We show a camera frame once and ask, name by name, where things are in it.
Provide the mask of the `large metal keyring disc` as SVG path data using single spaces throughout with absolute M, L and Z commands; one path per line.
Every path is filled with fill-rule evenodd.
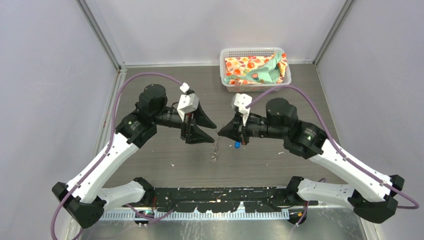
M 222 141 L 222 136 L 218 135 L 212 145 L 212 152 L 210 155 L 210 163 L 215 163 L 220 155 L 220 145 Z

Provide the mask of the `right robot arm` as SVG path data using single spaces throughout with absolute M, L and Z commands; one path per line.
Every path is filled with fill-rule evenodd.
M 309 201 L 327 202 L 354 211 L 362 219 L 381 224 L 397 210 L 397 191 L 404 179 L 399 175 L 382 174 L 361 163 L 350 154 L 341 154 L 339 145 L 332 145 L 328 135 L 313 123 L 298 118 L 297 108 L 284 98 L 273 98 L 260 116 L 243 107 L 251 101 L 246 94 L 236 94 L 233 119 L 218 135 L 246 145 L 250 138 L 278 139 L 291 154 L 319 164 L 344 180 L 344 184 L 313 181 L 293 176 L 285 189 L 291 205 Z

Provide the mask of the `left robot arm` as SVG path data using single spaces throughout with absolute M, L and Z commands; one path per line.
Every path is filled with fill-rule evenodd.
M 115 128 L 104 149 L 78 176 L 58 182 L 52 192 L 63 208 L 83 229 L 93 226 L 102 215 L 126 204 L 141 207 L 153 204 L 155 188 L 144 178 L 137 177 L 127 184 L 105 188 L 113 173 L 156 133 L 158 126 L 180 130 L 181 139 L 189 145 L 213 143 L 204 128 L 216 125 L 203 111 L 199 98 L 188 86 L 177 107 L 168 106 L 166 89 L 160 84 L 146 86 L 139 95 L 135 110 L 126 115 Z

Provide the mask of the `floral patterned cloth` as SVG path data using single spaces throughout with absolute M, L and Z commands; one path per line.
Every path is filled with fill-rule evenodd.
M 224 63 L 224 83 L 237 86 L 281 84 L 288 69 L 287 55 L 283 51 L 270 56 L 226 57 Z

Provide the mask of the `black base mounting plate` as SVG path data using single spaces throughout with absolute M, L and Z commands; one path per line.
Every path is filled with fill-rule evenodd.
M 157 187 L 139 202 L 158 211 L 178 213 L 234 213 L 244 206 L 248 213 L 272 213 L 290 207 L 303 207 L 306 201 L 295 198 L 284 187 Z

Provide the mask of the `white plastic basket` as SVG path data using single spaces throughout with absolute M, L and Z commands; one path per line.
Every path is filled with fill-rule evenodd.
M 264 92 L 290 85 L 291 70 L 279 47 L 225 48 L 219 57 L 221 83 L 228 92 Z

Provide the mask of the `aluminium frame rail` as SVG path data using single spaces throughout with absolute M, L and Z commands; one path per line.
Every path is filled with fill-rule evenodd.
M 306 206 L 309 203 L 314 203 L 314 202 L 319 202 L 319 201 L 307 201 L 304 206 Z M 143 206 L 140 203 L 128 203 L 128 204 L 125 204 L 125 205 L 132 206 L 133 204 Z M 264 213 L 264 212 L 248 213 L 245 210 L 244 206 L 240 206 L 235 212 L 224 212 L 224 213 L 213 213 L 210 210 L 207 211 L 207 212 L 205 212 L 205 213 L 201 213 L 201 212 L 199 212 L 197 210 L 195 210 L 194 212 L 176 212 L 176 211 L 174 211 L 172 209 L 169 210 L 169 211 L 167 211 L 167 212 L 165 212 L 165 211 L 157 210 L 157 209 L 155 209 L 153 207 L 148 207 L 148 206 L 143 206 L 143 207 L 147 207 L 147 208 L 153 209 L 156 212 L 155 215 L 146 214 L 144 216 L 144 218 L 145 219 L 148 219 L 149 221 L 155 221 L 155 220 L 158 221 L 158 220 L 161 220 L 163 218 L 166 218 L 167 216 L 169 216 L 170 214 L 173 214 L 173 213 L 179 213 L 179 214 L 188 213 L 188 214 L 193 214 L 193 216 L 196 217 L 196 218 L 213 218 L 215 216 L 219 216 L 219 217 L 223 217 L 223 218 L 234 218 L 235 217 L 235 214 L 238 212 L 238 209 L 239 208 L 243 208 L 243 210 L 244 210 L 245 213 L 251 214 L 251 215 L 254 215 L 254 214 L 257 214 L 257 213 Z M 269 217 L 273 217 L 274 214 L 283 214 L 286 219 L 289 219 L 290 218 L 290 216 L 289 216 L 289 208 L 284 208 L 284 209 L 279 210 L 277 212 L 265 212 L 265 213 L 267 213 Z

